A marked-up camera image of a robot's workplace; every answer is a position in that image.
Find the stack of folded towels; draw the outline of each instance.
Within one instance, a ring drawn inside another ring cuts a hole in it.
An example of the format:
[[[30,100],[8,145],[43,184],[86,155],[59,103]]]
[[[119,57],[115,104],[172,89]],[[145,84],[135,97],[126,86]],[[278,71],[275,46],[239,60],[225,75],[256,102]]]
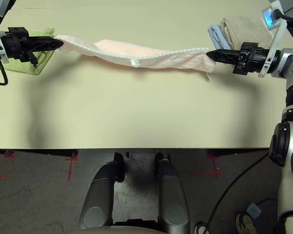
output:
[[[216,49],[240,50],[243,42],[256,42],[259,47],[272,43],[264,21],[254,17],[226,17],[209,27],[209,35]]]

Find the table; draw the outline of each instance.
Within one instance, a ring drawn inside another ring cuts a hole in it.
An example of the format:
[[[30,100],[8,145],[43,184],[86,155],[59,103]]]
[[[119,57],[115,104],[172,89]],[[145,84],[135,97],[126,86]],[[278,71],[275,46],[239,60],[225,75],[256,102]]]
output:
[[[23,26],[87,41],[180,50],[214,48],[207,28],[260,16],[268,1],[17,1],[0,30]],[[286,32],[280,48],[293,48]],[[7,71],[0,87],[0,148],[268,147],[285,107],[285,81],[232,73],[135,69],[56,51],[39,76]]]

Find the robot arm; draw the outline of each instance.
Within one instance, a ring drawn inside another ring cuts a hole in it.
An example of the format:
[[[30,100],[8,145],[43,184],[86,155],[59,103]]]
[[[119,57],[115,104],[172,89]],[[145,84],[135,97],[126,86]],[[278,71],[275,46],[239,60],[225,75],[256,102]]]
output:
[[[282,167],[275,232],[293,234],[293,49],[276,49],[286,25],[284,19],[276,18],[282,14],[281,5],[279,1],[276,2],[272,3],[270,10],[263,11],[268,28],[272,25],[282,27],[277,30],[270,49],[258,47],[258,43],[244,42],[240,51],[215,50],[207,55],[214,61],[235,65],[233,73],[236,74],[258,72],[258,76],[263,77],[270,73],[272,77],[287,80],[286,108],[272,136],[269,156]]]

